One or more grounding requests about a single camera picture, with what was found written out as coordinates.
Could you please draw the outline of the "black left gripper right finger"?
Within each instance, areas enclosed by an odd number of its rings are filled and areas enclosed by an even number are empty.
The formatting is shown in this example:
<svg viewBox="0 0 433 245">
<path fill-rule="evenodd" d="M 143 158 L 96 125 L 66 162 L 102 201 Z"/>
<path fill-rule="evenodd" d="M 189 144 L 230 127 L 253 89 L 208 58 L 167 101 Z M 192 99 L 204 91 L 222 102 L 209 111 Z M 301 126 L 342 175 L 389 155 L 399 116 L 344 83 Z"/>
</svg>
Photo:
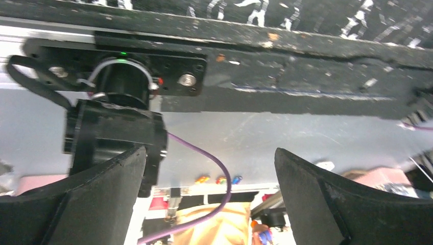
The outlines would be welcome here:
<svg viewBox="0 0 433 245">
<path fill-rule="evenodd" d="M 432 244 L 432 200 L 356 183 L 282 148 L 274 164 L 296 244 Z"/>
</svg>

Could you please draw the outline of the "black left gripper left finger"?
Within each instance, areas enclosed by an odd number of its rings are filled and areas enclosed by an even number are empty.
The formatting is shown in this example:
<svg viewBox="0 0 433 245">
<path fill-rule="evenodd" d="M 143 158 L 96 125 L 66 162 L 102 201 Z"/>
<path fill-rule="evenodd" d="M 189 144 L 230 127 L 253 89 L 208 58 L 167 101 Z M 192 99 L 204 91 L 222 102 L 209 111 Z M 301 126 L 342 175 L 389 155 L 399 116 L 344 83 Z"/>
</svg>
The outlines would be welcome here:
<svg viewBox="0 0 433 245">
<path fill-rule="evenodd" d="M 60 181 L 1 197 L 1 244 L 123 244 L 146 164 L 136 147 Z"/>
</svg>

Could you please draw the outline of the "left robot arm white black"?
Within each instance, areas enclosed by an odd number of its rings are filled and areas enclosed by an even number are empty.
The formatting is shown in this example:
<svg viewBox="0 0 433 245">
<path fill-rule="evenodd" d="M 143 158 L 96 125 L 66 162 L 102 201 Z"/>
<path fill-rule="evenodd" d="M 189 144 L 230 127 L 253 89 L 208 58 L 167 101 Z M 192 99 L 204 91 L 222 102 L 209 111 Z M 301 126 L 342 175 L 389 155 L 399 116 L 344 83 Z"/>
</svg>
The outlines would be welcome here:
<svg viewBox="0 0 433 245">
<path fill-rule="evenodd" d="M 66 179 L 1 199 L 1 244 L 117 243 L 143 189 L 157 184 L 171 134 L 150 110 L 377 116 L 432 115 L 432 51 L 387 47 L 353 58 L 206 46 L 177 50 L 121 40 L 84 44 L 29 39 L 8 75 L 65 110 Z"/>
</svg>

